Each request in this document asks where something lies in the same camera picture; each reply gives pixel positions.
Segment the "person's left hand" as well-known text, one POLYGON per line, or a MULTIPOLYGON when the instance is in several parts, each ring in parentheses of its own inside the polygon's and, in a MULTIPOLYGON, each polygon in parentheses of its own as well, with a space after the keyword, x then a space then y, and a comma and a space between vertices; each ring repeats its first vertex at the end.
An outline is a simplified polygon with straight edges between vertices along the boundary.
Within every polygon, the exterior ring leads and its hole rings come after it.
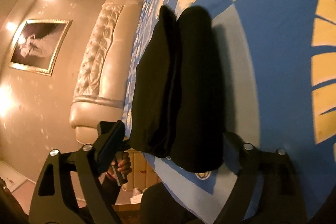
POLYGON ((129 153, 128 152, 122 152, 121 153, 121 160, 118 161, 118 163, 116 164, 115 161, 112 161, 110 164, 110 167, 106 173, 106 176, 110 179, 110 180, 116 180, 116 175, 114 174, 113 171, 113 166, 117 165, 117 170, 119 172, 121 172, 123 175, 127 176, 128 174, 130 174, 132 172, 131 169, 131 162, 130 162, 130 157, 129 157, 129 153))

